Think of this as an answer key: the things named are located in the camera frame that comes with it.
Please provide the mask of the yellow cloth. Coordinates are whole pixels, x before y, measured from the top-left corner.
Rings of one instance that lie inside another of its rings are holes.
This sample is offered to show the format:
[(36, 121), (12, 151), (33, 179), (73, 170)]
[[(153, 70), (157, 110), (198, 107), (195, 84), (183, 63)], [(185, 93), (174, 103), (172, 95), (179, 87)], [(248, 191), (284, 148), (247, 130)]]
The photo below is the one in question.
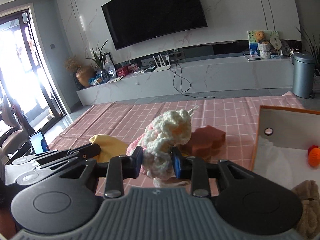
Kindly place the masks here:
[(107, 163), (111, 158), (126, 154), (128, 144), (109, 135), (97, 134), (89, 139), (92, 144), (98, 144), (100, 153), (94, 157), (98, 163)]

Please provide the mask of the brown sponge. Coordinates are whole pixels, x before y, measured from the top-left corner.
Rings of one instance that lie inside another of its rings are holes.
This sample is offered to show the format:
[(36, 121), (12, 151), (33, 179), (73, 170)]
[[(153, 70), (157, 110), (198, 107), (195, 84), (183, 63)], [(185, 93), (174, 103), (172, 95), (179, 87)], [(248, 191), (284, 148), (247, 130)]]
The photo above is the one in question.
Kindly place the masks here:
[(190, 140), (186, 144), (180, 144), (177, 147), (183, 155), (209, 159), (220, 152), (220, 148), (225, 141), (226, 132), (207, 125), (195, 129), (191, 133)]

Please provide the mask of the white pink crochet item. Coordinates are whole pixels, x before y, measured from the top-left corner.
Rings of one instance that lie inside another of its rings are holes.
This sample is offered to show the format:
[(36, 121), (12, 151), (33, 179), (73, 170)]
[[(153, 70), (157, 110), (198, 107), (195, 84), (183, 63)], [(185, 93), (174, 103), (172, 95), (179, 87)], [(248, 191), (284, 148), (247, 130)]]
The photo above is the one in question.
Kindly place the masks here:
[(155, 187), (185, 186), (189, 183), (170, 182), (174, 177), (171, 149), (184, 145), (191, 138), (191, 117), (198, 106), (190, 110), (170, 110), (155, 117), (145, 128), (144, 133), (127, 148), (126, 154), (132, 155), (137, 146), (143, 148), (143, 162), (140, 173), (152, 179)]

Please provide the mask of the orange green plush toy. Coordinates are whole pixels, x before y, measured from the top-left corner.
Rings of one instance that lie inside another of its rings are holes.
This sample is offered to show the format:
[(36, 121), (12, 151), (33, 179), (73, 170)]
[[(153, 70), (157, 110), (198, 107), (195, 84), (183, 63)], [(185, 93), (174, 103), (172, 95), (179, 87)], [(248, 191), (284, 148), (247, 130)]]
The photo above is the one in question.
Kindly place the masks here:
[(317, 145), (308, 148), (308, 164), (311, 167), (318, 167), (320, 164), (320, 148)]

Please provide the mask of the smartphone on stand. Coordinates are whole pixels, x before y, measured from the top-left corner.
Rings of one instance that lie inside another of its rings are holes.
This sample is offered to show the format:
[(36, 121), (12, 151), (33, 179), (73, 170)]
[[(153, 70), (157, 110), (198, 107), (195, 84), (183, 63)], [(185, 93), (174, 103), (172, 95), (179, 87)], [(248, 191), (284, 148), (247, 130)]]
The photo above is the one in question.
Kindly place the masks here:
[(48, 152), (50, 150), (42, 131), (32, 134), (29, 137), (29, 143), (35, 154)]

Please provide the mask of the bronze round vase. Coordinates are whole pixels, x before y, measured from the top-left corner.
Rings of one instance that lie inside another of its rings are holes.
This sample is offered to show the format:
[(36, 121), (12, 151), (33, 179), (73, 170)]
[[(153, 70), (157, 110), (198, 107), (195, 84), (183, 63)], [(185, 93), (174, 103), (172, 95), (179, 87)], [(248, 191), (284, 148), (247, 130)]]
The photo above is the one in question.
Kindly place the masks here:
[(95, 77), (95, 72), (91, 66), (81, 66), (76, 71), (76, 78), (85, 88), (90, 86), (89, 80)]

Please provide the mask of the potted green plant left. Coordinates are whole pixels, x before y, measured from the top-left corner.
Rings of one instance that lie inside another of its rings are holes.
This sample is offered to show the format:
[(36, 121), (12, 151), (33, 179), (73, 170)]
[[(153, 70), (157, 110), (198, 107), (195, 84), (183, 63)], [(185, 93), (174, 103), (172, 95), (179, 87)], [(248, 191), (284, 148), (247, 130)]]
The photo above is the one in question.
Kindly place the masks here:
[(104, 82), (110, 79), (108, 71), (104, 68), (104, 65), (106, 63), (107, 52), (103, 52), (103, 48), (107, 44), (107, 42), (108, 40), (106, 40), (101, 47), (99, 47), (99, 44), (97, 43), (96, 48), (92, 48), (93, 57), (86, 58), (88, 60), (92, 60), (97, 65)]

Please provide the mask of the red box on console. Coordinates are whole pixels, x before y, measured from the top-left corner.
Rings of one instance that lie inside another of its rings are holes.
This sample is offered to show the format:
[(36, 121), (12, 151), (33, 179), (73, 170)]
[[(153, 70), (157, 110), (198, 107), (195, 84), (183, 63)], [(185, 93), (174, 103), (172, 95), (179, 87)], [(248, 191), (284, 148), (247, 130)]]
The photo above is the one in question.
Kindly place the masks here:
[(127, 76), (137, 71), (138, 71), (138, 66), (136, 64), (129, 64), (129, 65), (120, 67), (116, 70), (117, 76)]

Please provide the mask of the white marble tv console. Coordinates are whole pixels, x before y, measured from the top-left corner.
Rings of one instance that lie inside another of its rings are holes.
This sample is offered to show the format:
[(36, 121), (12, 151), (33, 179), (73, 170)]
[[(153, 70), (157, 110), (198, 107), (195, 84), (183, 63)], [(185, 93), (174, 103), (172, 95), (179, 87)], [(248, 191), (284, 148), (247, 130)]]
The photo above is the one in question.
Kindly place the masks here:
[(79, 90), (83, 105), (156, 96), (220, 92), (229, 90), (291, 88), (290, 59), (248, 61), (224, 57), (172, 64), (169, 70), (130, 74), (119, 81)]

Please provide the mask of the orange storage box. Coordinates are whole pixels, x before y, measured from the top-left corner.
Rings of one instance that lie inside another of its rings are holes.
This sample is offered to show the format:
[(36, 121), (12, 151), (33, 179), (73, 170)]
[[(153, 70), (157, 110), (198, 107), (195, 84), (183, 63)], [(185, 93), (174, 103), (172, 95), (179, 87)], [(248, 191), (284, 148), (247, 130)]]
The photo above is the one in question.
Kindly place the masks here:
[(308, 148), (319, 146), (319, 111), (261, 106), (251, 170), (287, 189), (305, 180), (319, 184)]

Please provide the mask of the white wifi router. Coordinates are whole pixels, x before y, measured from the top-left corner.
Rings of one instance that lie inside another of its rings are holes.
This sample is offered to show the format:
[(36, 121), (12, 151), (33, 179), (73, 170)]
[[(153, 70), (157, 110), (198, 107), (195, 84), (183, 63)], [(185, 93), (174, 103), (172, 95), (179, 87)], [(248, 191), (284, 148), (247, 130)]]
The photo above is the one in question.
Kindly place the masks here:
[(169, 70), (171, 67), (169, 54), (165, 56), (158, 54), (157, 57), (153, 57), (153, 60), (156, 64), (156, 69), (154, 72)]

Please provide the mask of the colourful picture board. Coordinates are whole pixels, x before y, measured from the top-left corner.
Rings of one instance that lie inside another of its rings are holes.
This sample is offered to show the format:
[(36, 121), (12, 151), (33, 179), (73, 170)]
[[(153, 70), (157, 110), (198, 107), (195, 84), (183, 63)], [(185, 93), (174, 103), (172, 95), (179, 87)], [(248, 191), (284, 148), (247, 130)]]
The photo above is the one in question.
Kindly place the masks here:
[(260, 55), (258, 44), (264, 41), (269, 41), (271, 36), (279, 37), (277, 30), (250, 30), (247, 32), (249, 41), (249, 53), (251, 55)]

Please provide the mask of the teddy bear figure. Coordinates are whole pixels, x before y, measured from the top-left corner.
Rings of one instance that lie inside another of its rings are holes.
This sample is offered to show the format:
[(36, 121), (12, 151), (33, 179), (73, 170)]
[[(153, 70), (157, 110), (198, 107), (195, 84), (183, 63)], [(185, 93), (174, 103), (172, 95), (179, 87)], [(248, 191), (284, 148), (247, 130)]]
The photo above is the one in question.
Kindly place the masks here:
[(270, 59), (270, 50), (271, 50), (271, 44), (266, 39), (266, 35), (263, 31), (256, 31), (254, 33), (254, 38), (258, 44), (258, 50), (260, 51), (260, 57), (262, 59)]

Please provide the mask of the grey metal trash bin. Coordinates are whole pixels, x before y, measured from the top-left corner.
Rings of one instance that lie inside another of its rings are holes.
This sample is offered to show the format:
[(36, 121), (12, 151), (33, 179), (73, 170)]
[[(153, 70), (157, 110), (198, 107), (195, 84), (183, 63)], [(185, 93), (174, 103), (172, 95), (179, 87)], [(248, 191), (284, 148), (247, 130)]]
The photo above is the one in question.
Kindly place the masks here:
[(293, 93), (300, 98), (310, 98), (313, 91), (315, 59), (309, 54), (293, 56)]

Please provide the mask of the tall leafy plant right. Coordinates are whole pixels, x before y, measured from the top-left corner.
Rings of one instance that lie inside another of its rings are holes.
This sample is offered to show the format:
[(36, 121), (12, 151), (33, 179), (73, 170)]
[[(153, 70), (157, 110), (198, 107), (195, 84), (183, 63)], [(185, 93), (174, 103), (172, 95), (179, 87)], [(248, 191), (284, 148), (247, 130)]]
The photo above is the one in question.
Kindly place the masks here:
[(316, 63), (319, 64), (319, 44), (317, 43), (315, 36), (312, 35), (312, 37), (310, 37), (303, 27), (300, 29), (296, 27), (296, 29), (301, 37), (307, 42), (309, 54), (315, 59)]

